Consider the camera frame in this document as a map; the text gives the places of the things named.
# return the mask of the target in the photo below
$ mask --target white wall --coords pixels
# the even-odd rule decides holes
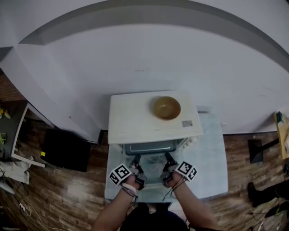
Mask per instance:
[[[18,43],[54,18],[96,1],[4,2],[9,13],[5,16]],[[257,26],[289,51],[289,14],[284,2],[206,1]],[[106,10],[96,4],[88,7],[95,10],[82,11],[67,21],[56,20],[37,31],[45,45],[14,44],[13,55],[0,67],[46,118],[90,140],[95,139],[99,128],[107,129],[110,95],[159,90],[190,91],[197,105],[212,106],[221,122],[228,123],[225,133],[275,130],[268,118],[272,119],[274,111],[288,109],[287,71],[244,43],[194,27],[165,23],[97,26],[112,18],[139,21],[150,12],[162,13],[163,20],[172,14],[176,20],[184,15],[192,20],[198,14],[194,9],[156,6],[153,1],[151,6],[137,4]],[[204,13],[201,22],[208,23],[208,17]],[[68,33],[69,24],[79,31]],[[21,72],[13,70],[17,67],[14,63],[25,67],[29,75],[22,78],[37,90],[21,85],[24,80],[15,76]],[[75,108],[83,113],[71,119]],[[63,120],[51,113],[54,109],[59,109]]]

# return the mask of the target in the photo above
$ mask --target white cloth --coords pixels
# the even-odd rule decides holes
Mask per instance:
[[[14,180],[29,184],[29,164],[23,161],[19,162],[0,162],[0,177],[10,177]]]

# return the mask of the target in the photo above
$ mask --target black stand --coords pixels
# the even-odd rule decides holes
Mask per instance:
[[[275,139],[271,141],[270,143],[267,143],[262,146],[262,140],[260,139],[248,140],[250,163],[254,164],[254,163],[263,162],[263,151],[278,143],[279,143],[279,139]]]

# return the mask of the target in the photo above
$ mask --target wooden floor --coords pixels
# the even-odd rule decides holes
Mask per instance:
[[[35,156],[40,160],[41,145],[44,140],[47,126],[43,123],[27,120],[21,128],[19,136],[19,152],[23,156]],[[264,163],[253,164],[249,162],[247,140],[252,135],[224,136],[227,163],[228,187],[226,195],[205,199],[204,202],[211,208],[223,230],[246,231],[254,226],[257,230],[264,214],[275,204],[281,203],[277,199],[252,208],[247,199],[247,184],[253,181],[258,189],[282,182],[284,178],[284,161],[279,155],[279,146],[275,145],[264,153]],[[276,133],[256,134],[256,139],[267,143],[277,138]],[[37,214],[32,210],[30,217],[24,216],[19,209],[18,201],[23,200],[32,206],[40,215],[44,224],[61,228],[67,231],[89,230],[98,213],[104,207],[104,189],[106,180],[108,145],[92,145],[89,158],[88,171],[78,172],[47,165],[46,168],[32,166],[30,184],[26,186],[27,192],[19,182],[10,180],[16,196],[0,190],[1,203],[12,221],[26,230],[50,230],[40,225]],[[265,230],[276,230],[285,213],[270,217],[265,221]]]

